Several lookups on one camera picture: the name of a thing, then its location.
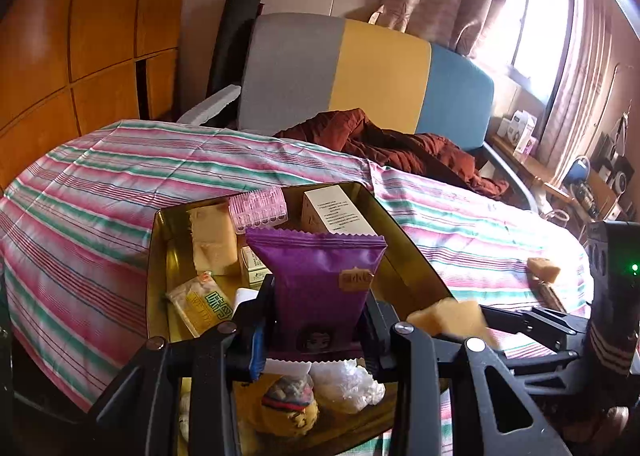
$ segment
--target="window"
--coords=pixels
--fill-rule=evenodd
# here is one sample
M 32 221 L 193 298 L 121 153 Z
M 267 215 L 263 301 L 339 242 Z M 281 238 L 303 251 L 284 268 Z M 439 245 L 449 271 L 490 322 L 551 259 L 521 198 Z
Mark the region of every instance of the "window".
M 569 0 L 507 0 L 477 59 L 546 104 L 567 37 Z

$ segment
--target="bed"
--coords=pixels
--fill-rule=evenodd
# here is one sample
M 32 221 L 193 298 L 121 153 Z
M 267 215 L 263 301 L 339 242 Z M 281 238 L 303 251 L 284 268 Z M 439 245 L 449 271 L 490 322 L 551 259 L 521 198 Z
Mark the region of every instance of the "bed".
M 146 250 L 156 211 L 267 186 L 357 181 L 407 232 L 458 299 L 536 303 L 528 257 L 561 261 L 559 295 L 588 314 L 588 258 L 567 231 L 468 190 L 303 142 L 123 120 L 53 149 L 0 200 L 0 277 L 14 335 L 87 410 L 146 338 Z M 508 356 L 545 348 L 502 334 Z M 442 404 L 444 452 L 450 409 Z M 360 452 L 386 446 L 386 438 Z

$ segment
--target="brown blanket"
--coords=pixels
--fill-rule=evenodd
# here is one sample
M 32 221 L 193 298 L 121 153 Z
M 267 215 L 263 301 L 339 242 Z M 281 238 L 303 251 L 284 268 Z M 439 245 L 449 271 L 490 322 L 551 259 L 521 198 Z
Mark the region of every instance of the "brown blanket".
M 509 187 L 505 181 L 480 176 L 474 157 L 448 138 L 428 132 L 404 134 L 380 129 L 361 109 L 318 113 L 314 118 L 281 131 L 276 136 L 368 158 L 378 165 L 388 165 L 470 189 L 489 198 L 499 199 Z

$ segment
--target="blue headboard panel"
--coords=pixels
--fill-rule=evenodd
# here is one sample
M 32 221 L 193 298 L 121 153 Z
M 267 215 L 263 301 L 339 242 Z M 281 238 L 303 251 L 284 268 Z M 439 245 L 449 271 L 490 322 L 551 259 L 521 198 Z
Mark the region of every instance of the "blue headboard panel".
M 494 82 L 469 59 L 431 45 L 431 68 L 415 132 L 446 136 L 460 149 L 482 146 Z

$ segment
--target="floor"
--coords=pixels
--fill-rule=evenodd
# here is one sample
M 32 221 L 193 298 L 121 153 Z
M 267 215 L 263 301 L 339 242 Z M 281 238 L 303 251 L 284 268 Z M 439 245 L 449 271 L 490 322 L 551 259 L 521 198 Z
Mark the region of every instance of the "floor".
M 40 371 L 14 340 L 14 389 L 61 416 L 81 420 L 82 411 Z M 56 420 L 14 400 L 14 439 L 20 456 L 58 456 L 73 438 L 77 426 Z

